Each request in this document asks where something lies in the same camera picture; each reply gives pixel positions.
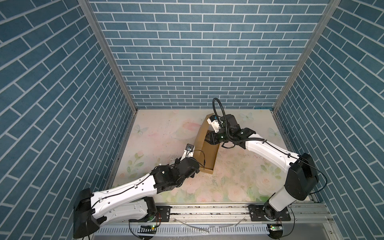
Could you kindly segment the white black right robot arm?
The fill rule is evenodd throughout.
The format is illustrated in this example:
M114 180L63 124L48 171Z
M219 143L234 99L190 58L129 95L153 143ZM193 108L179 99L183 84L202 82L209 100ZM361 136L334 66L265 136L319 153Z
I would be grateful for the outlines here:
M265 217L276 220L295 201L303 201L319 182L318 170L309 154L296 154L285 150L249 128L241 128L233 115L208 116L213 128L208 132L211 145L233 143L235 146L260 155L287 174L285 184L264 203Z

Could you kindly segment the aluminium front rail frame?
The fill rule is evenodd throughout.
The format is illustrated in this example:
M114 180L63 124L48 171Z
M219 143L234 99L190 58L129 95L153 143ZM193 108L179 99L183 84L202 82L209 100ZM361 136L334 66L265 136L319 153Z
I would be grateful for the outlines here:
M291 221L252 222L248 205L260 203L160 204L171 206L169 222L110 222L82 240L340 240L342 235L325 204L296 202L288 206ZM190 225L234 224L237 227L200 232Z

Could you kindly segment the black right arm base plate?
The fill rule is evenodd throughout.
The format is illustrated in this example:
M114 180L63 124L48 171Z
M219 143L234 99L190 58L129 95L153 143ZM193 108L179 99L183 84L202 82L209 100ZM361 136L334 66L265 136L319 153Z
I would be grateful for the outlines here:
M277 221L282 222L291 221L291 216L289 210L285 207L282 211L278 212L272 207L265 205L248 205L248 210L250 213L250 218L252 222L263 222L263 221Z

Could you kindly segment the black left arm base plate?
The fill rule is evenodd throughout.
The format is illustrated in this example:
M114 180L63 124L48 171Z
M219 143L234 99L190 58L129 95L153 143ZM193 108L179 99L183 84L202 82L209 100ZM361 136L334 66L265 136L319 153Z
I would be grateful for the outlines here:
M169 222L171 213L171 206L156 206L154 208L147 210L147 214L139 220L130 220L134 223L146 223L153 222L156 220L156 217L161 218L161 222Z

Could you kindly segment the aluminium left corner post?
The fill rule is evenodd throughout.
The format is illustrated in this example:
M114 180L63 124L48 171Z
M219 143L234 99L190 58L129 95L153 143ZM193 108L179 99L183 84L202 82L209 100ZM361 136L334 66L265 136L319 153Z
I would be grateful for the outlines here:
M103 53L105 54L105 57L108 61L108 64L110 65L111 67L111 70L112 72L114 73L115 77L116 77L116 80L119 84L119 86L121 87L125 97L126 97L126 100L128 101L128 104L129 106L131 107L132 111L134 114L137 113L138 109L129 93L129 90L127 88L127 85L124 81L124 78L121 74L121 71L119 70L119 67L117 65L117 62L113 56L113 53L108 45L108 42L103 34L103 31L98 23L98 20L96 18L96 15L91 7L91 4L89 1L86 1L86 0L78 0L79 2L79 5L103 51Z

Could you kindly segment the brown cardboard paper box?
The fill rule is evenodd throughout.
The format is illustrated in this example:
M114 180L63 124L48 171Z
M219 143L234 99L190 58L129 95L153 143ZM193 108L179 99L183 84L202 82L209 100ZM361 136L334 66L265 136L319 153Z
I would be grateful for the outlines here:
M219 145L210 145L205 141L208 138L208 133L213 131L212 127L208 124L207 119L213 114L206 115L199 131L196 136L194 146L195 151L193 157L201 164L200 171L208 174L214 173L215 162L219 150Z

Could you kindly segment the aluminium right corner post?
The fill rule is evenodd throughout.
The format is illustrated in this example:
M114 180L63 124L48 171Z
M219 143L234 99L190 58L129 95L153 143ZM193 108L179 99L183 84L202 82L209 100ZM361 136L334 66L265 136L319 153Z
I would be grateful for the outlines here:
M276 114L278 112L279 108L281 107L284 98L287 96L289 90L291 89L291 87L295 83L296 78L298 77L300 71L302 70L307 59L309 58L309 55L311 54L312 50L314 49L316 43L318 42L320 36L322 35L323 31L325 30L328 22L330 21L332 15L336 11L340 2L341 2L341 0L330 0L328 5L326 6L318 24L314 28L314 31L313 31L311 37L309 38L302 54L298 58L296 65L293 67L291 75L288 77L284 87L282 88L281 93L279 94L276 102L273 105L272 112L274 114Z

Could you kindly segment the aluminium corner post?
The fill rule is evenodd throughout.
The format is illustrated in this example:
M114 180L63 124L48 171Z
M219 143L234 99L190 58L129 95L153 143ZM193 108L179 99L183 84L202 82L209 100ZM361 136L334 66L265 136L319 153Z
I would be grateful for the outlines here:
M111 70L112 72L114 73L115 77L116 77L116 80L119 84L119 86L121 87L125 97L126 97L126 100L128 101L128 104L129 106L131 107L132 111L134 114L137 113L138 109L129 93L129 90L127 88L127 85L124 81L124 78L121 74L121 71L119 70L119 67L117 65L117 62L113 56L113 53L108 45L108 42L103 34L103 31L98 23L98 20L96 18L96 15L91 7L91 4L89 1L86 1L86 0L78 0L79 2L79 5L103 51L103 53L105 54L105 57L108 61L108 64L110 65L111 67Z
M272 112L274 114L276 114L278 112L279 108L281 107L284 98L287 96L289 90L291 89L291 87L295 83L296 78L298 77L300 71L302 70L307 59L309 58L309 55L311 54L312 50L314 49L316 43L318 42L320 36L322 35L323 31L325 30L328 22L330 21L332 15L336 11L340 2L341 2L341 0L330 0L328 5L326 6L318 24L314 28L314 31L313 31L311 37L309 38L302 54L298 58L296 65L293 67L291 75L288 77L284 87L282 88L281 93L279 94L276 102L273 105Z

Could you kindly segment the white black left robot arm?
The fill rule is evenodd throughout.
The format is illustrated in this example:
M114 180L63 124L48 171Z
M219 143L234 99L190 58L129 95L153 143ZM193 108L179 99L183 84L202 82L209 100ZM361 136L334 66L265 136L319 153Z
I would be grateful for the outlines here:
M199 171L199 162L187 157L172 165L157 166L143 177L113 189L81 190L74 203L74 239L90 236L110 222L148 220L157 213L154 195L180 187Z

